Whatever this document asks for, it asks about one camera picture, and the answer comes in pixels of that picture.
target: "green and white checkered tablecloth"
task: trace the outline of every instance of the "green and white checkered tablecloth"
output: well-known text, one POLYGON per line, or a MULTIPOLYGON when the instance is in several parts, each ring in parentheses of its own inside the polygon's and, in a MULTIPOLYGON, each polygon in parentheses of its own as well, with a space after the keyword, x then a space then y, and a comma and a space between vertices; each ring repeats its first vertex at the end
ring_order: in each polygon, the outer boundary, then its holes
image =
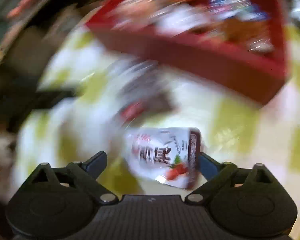
MULTIPOLYGON (((300 239, 300 32, 287 27, 292 78, 265 107, 207 80, 166 67, 164 78, 177 110, 149 117, 144 126, 198 127, 207 153, 216 160, 241 168, 264 163, 298 206, 291 231, 300 239)), ((84 26, 69 35, 50 61, 39 89, 77 87, 81 97, 64 100, 50 111, 33 111, 19 134, 15 188, 41 162, 62 167, 84 161, 99 150, 109 155, 100 182, 121 194, 181 194, 187 191, 132 177, 122 159, 112 154, 115 144, 107 137, 108 120, 119 109, 120 81, 109 79, 107 67, 122 55, 106 51, 84 26)))

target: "ribbed plastic surface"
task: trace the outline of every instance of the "ribbed plastic surface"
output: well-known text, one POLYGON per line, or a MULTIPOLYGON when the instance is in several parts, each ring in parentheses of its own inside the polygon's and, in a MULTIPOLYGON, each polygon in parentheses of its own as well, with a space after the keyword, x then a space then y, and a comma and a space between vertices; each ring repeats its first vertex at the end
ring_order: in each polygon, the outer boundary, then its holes
MULTIPOLYGON (((243 240, 214 224, 203 207, 184 204, 179 195, 126 195, 99 209, 92 222, 65 240, 243 240)), ((272 240, 289 240, 288 236, 272 240)))

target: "clutter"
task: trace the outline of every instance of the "clutter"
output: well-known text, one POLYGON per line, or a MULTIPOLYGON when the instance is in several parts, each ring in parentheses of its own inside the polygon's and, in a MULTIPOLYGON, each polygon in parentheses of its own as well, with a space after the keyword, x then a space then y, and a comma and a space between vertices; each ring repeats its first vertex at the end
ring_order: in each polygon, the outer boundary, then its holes
POLYGON ((138 30, 154 25, 162 35, 187 32, 219 37, 261 54, 274 49, 268 30, 270 17, 250 0, 210 0, 208 5, 195 0, 124 0, 114 14, 115 28, 138 30))

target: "red box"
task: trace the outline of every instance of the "red box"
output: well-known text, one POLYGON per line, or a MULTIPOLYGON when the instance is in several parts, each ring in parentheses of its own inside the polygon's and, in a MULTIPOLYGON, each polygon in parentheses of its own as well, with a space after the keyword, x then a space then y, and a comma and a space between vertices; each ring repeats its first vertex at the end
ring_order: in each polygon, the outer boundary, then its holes
MULTIPOLYGON (((284 85, 288 76, 281 0, 251 0, 269 16, 271 42, 275 50, 261 56, 234 44, 201 41, 200 35, 182 33, 175 37, 156 35, 153 28, 131 32, 112 30, 108 17, 123 0, 106 0, 104 6, 86 23, 110 50, 158 60, 235 90, 263 105, 284 85)), ((208 4, 209 0, 199 0, 208 4)))

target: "metal rivet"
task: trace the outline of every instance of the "metal rivet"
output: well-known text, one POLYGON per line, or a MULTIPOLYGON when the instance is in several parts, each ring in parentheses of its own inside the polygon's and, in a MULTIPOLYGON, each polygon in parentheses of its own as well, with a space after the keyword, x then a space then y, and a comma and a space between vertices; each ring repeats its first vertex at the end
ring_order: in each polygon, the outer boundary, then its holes
POLYGON ((200 194, 191 194, 188 196, 188 200, 190 200, 191 202, 200 202, 203 200, 203 196, 201 196, 200 194))
POLYGON ((113 195, 111 193, 103 194, 103 195, 101 195, 100 199, 103 202, 111 202, 111 201, 115 200, 115 195, 113 195))

